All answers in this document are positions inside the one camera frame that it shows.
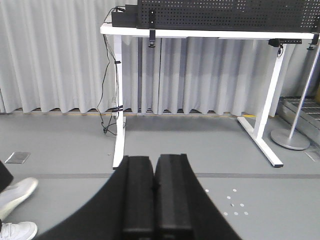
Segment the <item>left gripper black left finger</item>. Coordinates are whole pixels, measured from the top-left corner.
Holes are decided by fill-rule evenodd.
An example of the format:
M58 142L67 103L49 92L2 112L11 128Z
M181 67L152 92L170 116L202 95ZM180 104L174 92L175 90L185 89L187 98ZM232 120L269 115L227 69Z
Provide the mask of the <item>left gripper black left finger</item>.
M101 189L39 240L153 240L154 173L149 157L124 156Z

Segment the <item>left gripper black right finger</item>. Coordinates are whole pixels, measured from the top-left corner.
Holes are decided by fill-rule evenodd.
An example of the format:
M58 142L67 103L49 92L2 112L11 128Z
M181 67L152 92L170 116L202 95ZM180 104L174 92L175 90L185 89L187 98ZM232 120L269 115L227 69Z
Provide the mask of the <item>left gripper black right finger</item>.
M156 239L240 239L198 181L186 154L162 154L155 181Z

